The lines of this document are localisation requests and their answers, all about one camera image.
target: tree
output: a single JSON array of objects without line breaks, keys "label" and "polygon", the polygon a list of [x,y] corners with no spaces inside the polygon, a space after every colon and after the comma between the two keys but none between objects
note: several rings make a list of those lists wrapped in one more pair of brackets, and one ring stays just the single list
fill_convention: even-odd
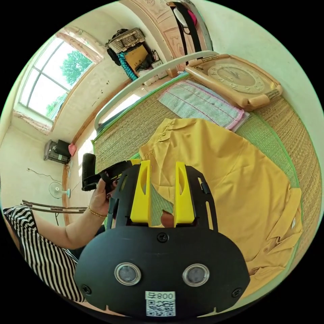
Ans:
[{"label": "tree", "polygon": [[58,96],[50,105],[46,107],[46,117],[50,118],[52,111],[61,103],[63,99],[65,99],[66,93]]},{"label": "tree", "polygon": [[91,63],[92,61],[79,51],[73,51],[67,55],[67,59],[63,61],[63,65],[60,68],[66,82],[73,85]]}]

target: floor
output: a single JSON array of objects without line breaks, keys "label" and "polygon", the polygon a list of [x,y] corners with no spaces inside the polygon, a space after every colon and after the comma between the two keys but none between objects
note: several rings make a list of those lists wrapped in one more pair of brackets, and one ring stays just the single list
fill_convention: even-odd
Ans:
[{"label": "floor", "polygon": [[[154,82],[150,86],[142,86],[141,88],[129,93],[122,101],[118,102],[113,109],[107,112],[101,122],[106,121],[114,113],[117,113],[125,107],[130,106],[135,101],[139,100],[141,97],[145,96],[147,93],[158,88],[169,80],[169,77],[165,77]],[[81,190],[82,157],[85,153],[93,153],[91,140],[93,140],[95,137],[96,131],[94,129],[94,120],[92,120],[78,141],[75,143],[77,151],[70,161],[68,179],[66,183],[67,188],[71,190],[71,197],[67,200],[68,207],[86,207],[90,201],[92,191]],[[78,216],[79,214],[70,215],[70,222],[75,221]]]}]

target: beige clock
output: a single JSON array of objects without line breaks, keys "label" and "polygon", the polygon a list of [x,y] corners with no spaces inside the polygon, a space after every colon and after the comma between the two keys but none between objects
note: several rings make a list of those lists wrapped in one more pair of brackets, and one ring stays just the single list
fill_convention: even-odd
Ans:
[{"label": "beige clock", "polygon": [[220,54],[186,67],[197,81],[246,111],[270,103],[282,94],[280,83],[267,72],[237,56]]}]

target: screw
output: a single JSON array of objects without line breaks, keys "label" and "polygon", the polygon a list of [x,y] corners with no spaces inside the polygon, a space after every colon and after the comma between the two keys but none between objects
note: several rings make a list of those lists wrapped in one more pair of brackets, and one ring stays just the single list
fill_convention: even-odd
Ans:
[{"label": "screw", "polygon": [[165,233],[160,233],[158,234],[157,239],[160,243],[165,243],[169,239],[169,237]]},{"label": "screw", "polygon": [[91,289],[87,285],[83,285],[82,290],[86,295],[91,295]]},{"label": "screw", "polygon": [[236,298],[236,297],[240,296],[241,293],[242,293],[242,289],[241,288],[236,288],[232,292],[232,297]]}]

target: clock face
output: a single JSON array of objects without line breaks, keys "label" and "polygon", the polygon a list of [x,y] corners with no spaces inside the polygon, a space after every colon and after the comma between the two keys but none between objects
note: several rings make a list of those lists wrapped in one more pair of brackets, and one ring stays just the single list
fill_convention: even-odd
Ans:
[{"label": "clock face", "polygon": [[265,87],[257,72],[233,63],[215,63],[208,69],[208,75],[238,92],[259,94]]}]

